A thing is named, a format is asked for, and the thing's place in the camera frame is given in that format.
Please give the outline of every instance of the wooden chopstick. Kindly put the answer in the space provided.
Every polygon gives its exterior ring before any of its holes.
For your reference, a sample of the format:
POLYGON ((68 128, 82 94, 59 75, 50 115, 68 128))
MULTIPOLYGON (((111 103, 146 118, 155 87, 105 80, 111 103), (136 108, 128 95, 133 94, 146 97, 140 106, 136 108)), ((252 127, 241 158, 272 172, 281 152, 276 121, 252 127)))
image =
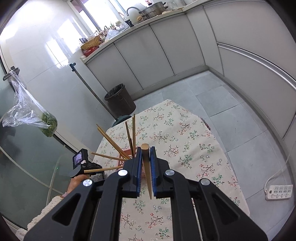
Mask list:
POLYGON ((150 170, 150 157, 149 157, 149 144, 143 143, 141 145, 143 165, 145 170, 145 176, 147 181, 147 187, 150 199, 152 199, 152 180, 151 180, 151 170, 150 170))
POLYGON ((107 168, 101 168, 101 169, 92 169, 92 170, 84 170, 84 173, 91 173, 91 172, 102 172, 102 171, 108 171, 108 170, 114 170, 123 168, 123 166, 117 166, 117 167, 107 167, 107 168))
POLYGON ((130 144, 131 155, 132 155, 133 158, 135 158, 135 154, 134 154, 134 151, 133 151, 133 144, 132 144, 132 142, 131 142, 131 135, 130 135, 130 133, 129 133, 128 123, 127 123, 127 121, 126 121, 126 133, 127 133, 127 135, 128 135, 128 142, 129 142, 129 144, 130 144))
POLYGON ((133 151, 136 153, 136 115, 133 114, 133 151))
POLYGON ((129 156, 98 126, 98 131, 106 138, 107 141, 126 159, 130 159, 129 156))
POLYGON ((126 159, 119 158, 119 157, 107 156, 107 155, 103 155, 103 154, 99 154, 99 153, 95 153, 95 152, 91 152, 91 153, 96 155, 96 156, 101 156, 101 157, 105 157, 105 158, 109 158, 109 159, 113 159, 113 160, 126 161, 126 159))

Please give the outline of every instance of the silver screw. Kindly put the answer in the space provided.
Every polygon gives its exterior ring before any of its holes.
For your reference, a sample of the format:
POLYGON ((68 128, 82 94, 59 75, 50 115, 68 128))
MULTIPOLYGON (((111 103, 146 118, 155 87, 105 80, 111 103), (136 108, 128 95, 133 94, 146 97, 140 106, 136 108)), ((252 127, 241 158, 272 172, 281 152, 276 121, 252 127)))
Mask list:
POLYGON ((92 180, 90 180, 90 179, 86 179, 83 181, 83 185, 86 187, 90 186, 91 184, 92 184, 92 180))
POLYGON ((167 169, 167 170, 165 171, 165 174, 168 175, 168 176, 172 176, 172 175, 175 174, 175 172, 174 172, 174 170, 172 170, 172 169, 167 169))
POLYGON ((200 181, 201 184, 203 184, 204 186, 207 186, 209 185, 211 182, 209 179, 207 178, 203 178, 201 181, 200 181))
POLYGON ((124 170, 124 169, 118 171, 118 175, 120 175, 120 176, 125 176, 125 175, 127 175, 127 173, 128 173, 128 171, 124 170))

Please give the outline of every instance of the tablecloth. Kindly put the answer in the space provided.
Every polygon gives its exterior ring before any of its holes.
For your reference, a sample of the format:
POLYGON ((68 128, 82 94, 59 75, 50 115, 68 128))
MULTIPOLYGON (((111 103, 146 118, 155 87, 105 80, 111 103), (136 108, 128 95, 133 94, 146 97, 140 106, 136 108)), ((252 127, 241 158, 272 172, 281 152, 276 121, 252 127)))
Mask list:
MULTIPOLYGON (((132 119, 128 119, 132 132, 132 119)), ((106 132, 122 149, 129 149, 125 124, 106 132)), ((155 146, 156 155, 167 160, 170 168, 186 178, 206 177, 220 188, 247 215, 247 202, 236 176, 222 148, 204 122, 187 109, 165 100, 136 115, 136 144, 155 146)), ((118 156, 118 152, 104 138, 98 153, 118 156)), ((94 162, 103 167, 117 166, 118 161, 96 156, 94 162)), ((114 170, 106 171, 108 176, 114 170)), ((156 241, 173 240, 170 199, 149 198, 145 178, 140 197, 124 198, 120 220, 119 240, 156 241)))

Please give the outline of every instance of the human hand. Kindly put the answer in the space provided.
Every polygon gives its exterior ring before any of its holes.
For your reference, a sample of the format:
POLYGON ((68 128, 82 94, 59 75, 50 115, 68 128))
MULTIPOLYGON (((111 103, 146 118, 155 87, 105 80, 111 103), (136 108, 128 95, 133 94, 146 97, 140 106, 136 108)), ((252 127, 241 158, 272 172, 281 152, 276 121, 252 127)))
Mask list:
POLYGON ((85 179, 89 179, 89 175, 81 174, 74 178, 71 178, 67 193, 69 194, 70 192, 72 192, 85 179))

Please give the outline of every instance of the white power strip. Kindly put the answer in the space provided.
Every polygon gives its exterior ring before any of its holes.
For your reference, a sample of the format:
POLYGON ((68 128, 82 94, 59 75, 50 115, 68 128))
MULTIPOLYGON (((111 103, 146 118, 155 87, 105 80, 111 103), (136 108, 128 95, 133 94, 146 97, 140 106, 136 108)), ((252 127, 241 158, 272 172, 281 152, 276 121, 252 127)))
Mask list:
POLYGON ((266 193, 266 200, 287 199, 292 196, 293 185, 270 185, 266 193))

